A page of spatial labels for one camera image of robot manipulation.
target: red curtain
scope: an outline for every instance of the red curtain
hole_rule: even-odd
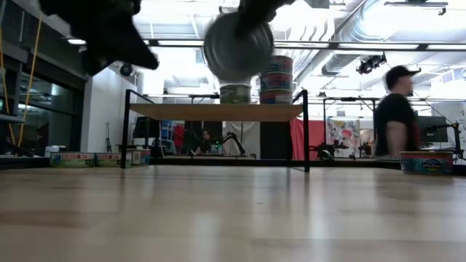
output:
[[[294,119],[290,122],[291,140],[293,141],[293,160],[304,160],[303,121]],[[309,121],[309,145],[318,146],[324,141],[323,121]],[[310,151],[309,158],[314,160],[317,152]]]

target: black cap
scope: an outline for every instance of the black cap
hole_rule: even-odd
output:
[[[396,85],[400,77],[413,76],[417,73],[419,73],[419,71],[410,71],[406,67],[401,65],[397,65],[391,68],[385,76],[385,81],[387,83],[388,90],[391,90]]]

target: yellow cable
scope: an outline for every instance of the yellow cable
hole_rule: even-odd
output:
[[[24,123],[26,122],[26,117],[28,115],[28,103],[29,103],[29,92],[31,91],[34,69],[36,67],[36,58],[37,58],[37,47],[39,46],[39,38],[41,34],[41,25],[42,25],[42,15],[39,16],[39,25],[37,26],[37,33],[36,33],[36,43],[34,46],[34,53],[32,56],[32,66],[31,66],[31,75],[29,77],[29,86],[28,92],[26,93],[26,101],[24,103],[24,115],[23,115],[23,123],[21,124],[20,129],[20,140],[17,144],[17,147],[21,147],[21,142],[23,140],[23,130],[24,130]]]
[[[5,105],[7,106],[7,114],[9,114],[9,101],[8,101],[8,89],[7,89],[7,80],[5,79],[5,64],[3,61],[3,36],[1,33],[0,28],[0,70],[1,70],[1,78],[3,80],[3,94],[5,96]],[[12,123],[8,123],[9,133],[12,138],[13,145],[16,144],[15,142],[15,134],[13,132]]]

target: man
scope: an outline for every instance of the man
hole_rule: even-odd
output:
[[[376,156],[398,158],[401,151],[419,150],[416,117],[406,99],[413,93],[411,77],[416,73],[399,65],[385,76],[390,94],[381,101],[374,114]]]

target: stacked cans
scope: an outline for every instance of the stacked cans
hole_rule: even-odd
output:
[[[220,104],[250,104],[250,86],[228,84],[220,87]]]
[[[293,59],[275,55],[261,74],[261,104],[286,104],[293,101]]]

